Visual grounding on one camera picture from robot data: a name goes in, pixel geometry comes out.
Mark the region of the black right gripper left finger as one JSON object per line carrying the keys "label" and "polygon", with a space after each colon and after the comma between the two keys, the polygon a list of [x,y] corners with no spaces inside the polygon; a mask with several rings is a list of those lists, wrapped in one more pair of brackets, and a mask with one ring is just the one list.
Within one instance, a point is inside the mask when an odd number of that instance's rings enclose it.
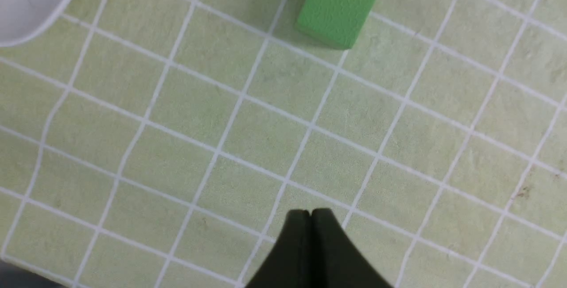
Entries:
{"label": "black right gripper left finger", "polygon": [[274,246],[248,288],[308,288],[311,284],[311,218],[290,210]]}

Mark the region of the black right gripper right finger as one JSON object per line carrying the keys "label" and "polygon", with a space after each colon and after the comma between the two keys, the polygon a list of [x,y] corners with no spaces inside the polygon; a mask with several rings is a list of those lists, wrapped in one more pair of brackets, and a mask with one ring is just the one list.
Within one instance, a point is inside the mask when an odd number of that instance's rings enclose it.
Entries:
{"label": "black right gripper right finger", "polygon": [[390,288],[352,243],[331,209],[311,214],[312,288]]}

